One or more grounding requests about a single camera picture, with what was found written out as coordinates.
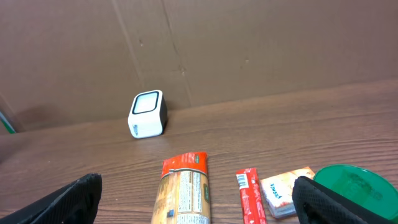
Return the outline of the long red orange spaghetti pack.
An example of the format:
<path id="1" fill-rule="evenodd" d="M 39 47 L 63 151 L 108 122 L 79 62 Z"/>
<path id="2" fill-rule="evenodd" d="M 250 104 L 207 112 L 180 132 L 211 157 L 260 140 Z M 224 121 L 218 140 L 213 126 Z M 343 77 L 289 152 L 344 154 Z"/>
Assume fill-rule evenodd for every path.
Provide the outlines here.
<path id="1" fill-rule="evenodd" d="M 211 223 L 206 152 L 188 152 L 163 161 L 151 223 Z"/>

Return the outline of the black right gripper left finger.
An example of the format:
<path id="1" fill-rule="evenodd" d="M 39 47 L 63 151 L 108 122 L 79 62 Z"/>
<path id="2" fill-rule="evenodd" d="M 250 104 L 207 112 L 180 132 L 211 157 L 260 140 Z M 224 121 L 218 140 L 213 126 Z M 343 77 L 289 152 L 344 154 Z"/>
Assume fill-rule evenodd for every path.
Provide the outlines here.
<path id="1" fill-rule="evenodd" d="M 86 174 L 1 218 L 1 224 L 93 224 L 102 194 L 100 174 Z"/>

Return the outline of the small orange snack box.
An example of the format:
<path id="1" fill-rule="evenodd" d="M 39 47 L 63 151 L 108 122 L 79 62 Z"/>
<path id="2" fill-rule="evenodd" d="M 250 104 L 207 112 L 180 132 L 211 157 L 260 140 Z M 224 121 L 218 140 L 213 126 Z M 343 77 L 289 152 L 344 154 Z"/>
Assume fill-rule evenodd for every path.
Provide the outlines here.
<path id="1" fill-rule="evenodd" d="M 284 172 L 260 181 L 263 195 L 271 215 L 276 218 L 285 218 L 296 213 L 292 192 L 295 181 L 300 177 L 313 179 L 315 173 L 309 167 Z"/>

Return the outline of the green lid white jar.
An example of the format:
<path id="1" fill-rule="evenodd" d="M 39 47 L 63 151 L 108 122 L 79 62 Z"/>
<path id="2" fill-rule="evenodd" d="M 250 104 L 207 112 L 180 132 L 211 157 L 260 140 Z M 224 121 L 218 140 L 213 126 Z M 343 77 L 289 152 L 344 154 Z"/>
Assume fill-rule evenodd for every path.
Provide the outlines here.
<path id="1" fill-rule="evenodd" d="M 371 212 L 397 223 L 397 189 L 379 174 L 335 164 L 320 169 L 314 181 Z"/>

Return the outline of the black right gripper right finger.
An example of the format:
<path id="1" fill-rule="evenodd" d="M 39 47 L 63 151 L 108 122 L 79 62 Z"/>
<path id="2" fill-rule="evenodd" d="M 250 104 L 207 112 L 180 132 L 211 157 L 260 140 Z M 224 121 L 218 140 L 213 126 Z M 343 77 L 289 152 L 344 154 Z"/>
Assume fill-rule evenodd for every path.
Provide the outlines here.
<path id="1" fill-rule="evenodd" d="M 292 200 L 300 224 L 393 224 L 304 176 L 295 180 Z"/>

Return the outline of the thin red snack stick pack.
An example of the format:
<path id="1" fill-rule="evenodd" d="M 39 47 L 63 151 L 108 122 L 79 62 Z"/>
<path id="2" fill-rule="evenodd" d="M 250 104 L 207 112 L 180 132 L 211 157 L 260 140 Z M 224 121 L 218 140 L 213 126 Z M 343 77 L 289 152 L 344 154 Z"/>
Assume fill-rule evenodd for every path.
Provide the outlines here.
<path id="1" fill-rule="evenodd" d="M 239 186 L 244 224 L 267 224 L 257 169 L 239 170 L 236 173 L 236 178 Z"/>

